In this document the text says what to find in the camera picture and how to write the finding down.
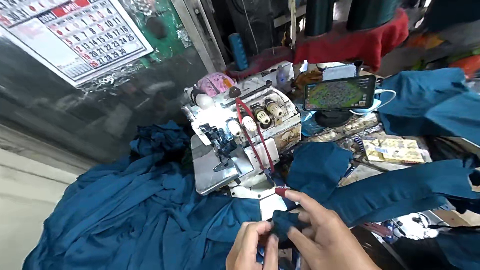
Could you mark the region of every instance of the wall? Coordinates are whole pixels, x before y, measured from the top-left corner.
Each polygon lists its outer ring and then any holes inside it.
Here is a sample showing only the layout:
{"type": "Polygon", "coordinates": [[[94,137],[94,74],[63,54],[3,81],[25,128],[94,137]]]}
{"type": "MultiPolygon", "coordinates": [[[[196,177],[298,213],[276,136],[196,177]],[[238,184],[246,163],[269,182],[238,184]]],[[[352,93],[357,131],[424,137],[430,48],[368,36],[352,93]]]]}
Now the wall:
{"type": "Polygon", "coordinates": [[[21,269],[43,221],[77,176],[0,149],[0,269],[21,269]]]}

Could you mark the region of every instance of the teal fabric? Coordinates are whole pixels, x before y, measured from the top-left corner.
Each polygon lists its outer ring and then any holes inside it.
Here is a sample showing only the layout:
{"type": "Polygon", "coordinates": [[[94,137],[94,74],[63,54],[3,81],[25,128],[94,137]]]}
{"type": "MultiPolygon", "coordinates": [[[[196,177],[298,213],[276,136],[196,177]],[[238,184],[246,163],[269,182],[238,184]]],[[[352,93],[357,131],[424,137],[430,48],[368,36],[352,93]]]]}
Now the teal fabric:
{"type": "Polygon", "coordinates": [[[478,199],[461,160],[442,160],[389,171],[335,189],[326,202],[347,226],[380,222],[438,208],[446,197],[478,199]]]}
{"type": "Polygon", "coordinates": [[[435,238],[447,260],[461,270],[480,269],[480,232],[458,233],[450,230],[435,238]]]}
{"type": "Polygon", "coordinates": [[[337,187],[351,158],[347,152],[334,143],[302,146],[294,152],[287,184],[337,212],[349,227],[438,208],[447,198],[480,198],[468,181],[474,169],[462,160],[419,164],[337,187]]]}
{"type": "Polygon", "coordinates": [[[287,184],[322,203],[345,174],[352,152],[334,142],[310,142],[293,152],[287,184]]]}
{"type": "Polygon", "coordinates": [[[138,129],[132,153],[65,191],[24,270],[224,269],[257,199],[195,192],[178,161],[189,138],[173,122],[138,129]]]}
{"type": "MultiPolygon", "coordinates": [[[[397,92],[392,102],[378,109],[390,135],[459,136],[480,144],[480,95],[463,83],[459,68],[403,71],[382,82],[380,88],[397,92]]],[[[391,93],[383,93],[386,102],[391,93]]]]}

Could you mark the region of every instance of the small bottle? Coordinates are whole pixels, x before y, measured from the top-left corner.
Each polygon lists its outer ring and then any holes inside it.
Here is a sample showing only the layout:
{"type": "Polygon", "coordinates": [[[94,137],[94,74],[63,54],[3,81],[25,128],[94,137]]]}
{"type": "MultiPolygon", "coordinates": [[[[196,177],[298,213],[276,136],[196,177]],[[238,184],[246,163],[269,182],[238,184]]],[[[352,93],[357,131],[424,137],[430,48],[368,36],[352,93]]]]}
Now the small bottle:
{"type": "Polygon", "coordinates": [[[278,66],[278,71],[276,73],[277,87],[283,87],[285,84],[287,84],[289,73],[290,73],[290,70],[287,70],[286,67],[282,65],[278,66]]]}
{"type": "Polygon", "coordinates": [[[278,104],[276,104],[273,100],[267,98],[265,100],[265,108],[269,113],[276,117],[282,116],[282,108],[278,104]]]}
{"type": "Polygon", "coordinates": [[[230,121],[228,121],[227,127],[232,133],[232,135],[234,135],[235,137],[240,136],[241,128],[240,128],[240,124],[236,120],[231,119],[230,121]]]}

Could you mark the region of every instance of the mobile game screen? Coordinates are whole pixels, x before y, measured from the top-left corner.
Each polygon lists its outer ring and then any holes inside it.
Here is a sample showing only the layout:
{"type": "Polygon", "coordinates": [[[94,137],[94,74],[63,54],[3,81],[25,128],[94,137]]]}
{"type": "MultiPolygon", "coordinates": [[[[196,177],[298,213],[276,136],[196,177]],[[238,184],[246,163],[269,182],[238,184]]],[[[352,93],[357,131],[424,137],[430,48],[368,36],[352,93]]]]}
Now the mobile game screen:
{"type": "Polygon", "coordinates": [[[374,91],[370,76],[355,80],[332,80],[308,85],[305,93],[306,110],[359,109],[372,105],[374,91]]]}

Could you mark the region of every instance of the finger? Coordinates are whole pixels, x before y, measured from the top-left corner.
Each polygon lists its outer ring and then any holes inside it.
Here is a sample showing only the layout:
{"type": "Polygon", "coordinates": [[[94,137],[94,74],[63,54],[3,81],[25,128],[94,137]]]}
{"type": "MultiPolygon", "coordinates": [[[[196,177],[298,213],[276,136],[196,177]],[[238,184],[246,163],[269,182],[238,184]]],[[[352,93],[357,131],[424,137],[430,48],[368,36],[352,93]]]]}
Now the finger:
{"type": "Polygon", "coordinates": [[[313,262],[315,262],[318,257],[317,245],[308,237],[304,236],[295,227],[290,227],[290,229],[288,230],[288,238],[297,247],[302,257],[305,258],[307,263],[309,265],[315,265],[313,262]]]}
{"type": "Polygon", "coordinates": [[[301,233],[302,233],[304,236],[306,236],[306,237],[308,237],[308,238],[310,238],[310,239],[312,239],[312,240],[315,240],[315,231],[313,230],[312,227],[307,227],[307,228],[303,229],[303,230],[301,231],[301,233]]]}
{"type": "Polygon", "coordinates": [[[278,269],[278,237],[271,234],[265,246],[264,270],[278,269]]]}
{"type": "Polygon", "coordinates": [[[307,261],[305,258],[300,257],[300,270],[310,270],[310,266],[308,265],[307,261]]]}
{"type": "Polygon", "coordinates": [[[265,234],[271,229],[272,224],[268,221],[259,221],[248,224],[242,239],[240,253],[243,252],[245,253],[245,255],[248,256],[250,256],[251,254],[253,254],[253,256],[256,256],[258,235],[265,234]]]}
{"type": "Polygon", "coordinates": [[[310,221],[310,214],[305,211],[305,210],[300,210],[299,211],[299,220],[308,224],[311,224],[312,222],[310,221]]]}
{"type": "Polygon", "coordinates": [[[303,209],[310,214],[310,218],[314,216],[319,223],[325,221],[324,217],[331,215],[327,208],[303,192],[287,190],[285,191],[285,197],[292,201],[299,202],[303,209]]]}
{"type": "Polygon", "coordinates": [[[237,233],[237,237],[235,237],[235,242],[233,243],[232,249],[230,250],[230,253],[232,255],[235,255],[235,257],[238,254],[238,252],[240,251],[243,236],[245,235],[245,230],[247,230],[248,224],[251,224],[251,223],[254,223],[254,222],[253,221],[246,221],[246,222],[241,224],[239,232],[237,233]]]}

